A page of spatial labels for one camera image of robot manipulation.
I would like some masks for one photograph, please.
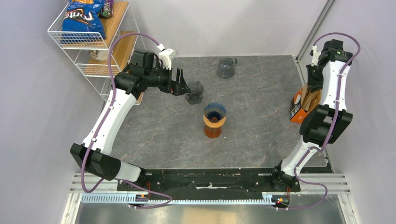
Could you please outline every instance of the black metal base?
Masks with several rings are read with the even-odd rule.
[[[302,173],[331,173],[330,165],[318,168],[303,168]],[[263,192],[285,192],[286,188],[274,188],[272,168],[222,168],[222,169],[148,169],[136,182],[172,196],[175,200],[243,200],[262,199]],[[118,184],[118,191],[137,190],[126,183]],[[300,185],[290,186],[294,192]],[[163,199],[151,195],[150,199]]]

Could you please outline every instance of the table surface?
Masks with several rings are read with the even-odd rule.
[[[216,75],[220,57],[174,59],[172,67],[183,67],[187,82],[204,86],[202,102],[190,105],[184,96],[147,90],[125,117],[111,156],[148,169],[273,167],[286,158],[299,139],[299,125],[289,122],[290,101],[301,87],[293,58],[237,58],[231,78]],[[202,119],[212,101],[227,109],[215,139],[205,136]],[[306,164],[325,165],[323,153]]]

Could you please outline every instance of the doritos bag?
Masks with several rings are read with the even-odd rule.
[[[70,5],[64,15],[62,31],[99,32],[106,39],[103,25],[98,13],[102,10],[105,0],[69,0]],[[64,34],[64,42],[80,42],[98,40],[99,36]]]

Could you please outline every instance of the cardboard box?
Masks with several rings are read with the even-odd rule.
[[[319,104],[322,90],[307,93],[305,84],[291,99],[290,122],[301,124],[304,118]]]

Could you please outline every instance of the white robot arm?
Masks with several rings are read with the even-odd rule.
[[[295,175],[300,174],[307,161],[316,152],[322,151],[323,144],[334,143],[352,121],[352,114],[346,112],[345,87],[350,70],[350,64],[346,65],[346,63],[353,54],[344,51],[342,45],[342,41],[333,39],[325,43],[321,52],[317,52],[316,46],[312,48],[312,63],[307,65],[307,91],[322,89],[322,96],[319,105],[302,122],[301,137],[296,147],[286,159],[274,167],[271,187],[276,190],[284,190],[295,183]],[[331,130],[335,110],[338,110],[338,113],[334,128]],[[330,139],[326,142],[329,131]]]
[[[164,49],[159,56],[146,50],[136,50],[134,52],[132,63],[128,64],[114,79],[116,97],[113,106],[110,106],[111,101],[108,100],[98,121],[83,140],[83,143],[81,145],[73,144],[71,147],[71,154],[80,167],[88,150],[86,146],[93,141],[85,166],[86,171],[106,180],[115,178],[135,182],[139,178],[142,170],[140,167],[117,160],[109,154],[124,118],[135,104],[140,93],[148,87],[157,87],[160,91],[175,96],[190,91],[185,83],[182,68],[177,68],[176,81],[172,80],[171,60],[176,55],[175,49]],[[156,58],[156,65],[153,67],[154,58]],[[111,90],[109,99],[113,97],[113,94],[114,92]],[[110,113],[103,121],[103,117],[109,108],[111,109]],[[96,138],[94,138],[94,133],[101,122],[103,124]]]

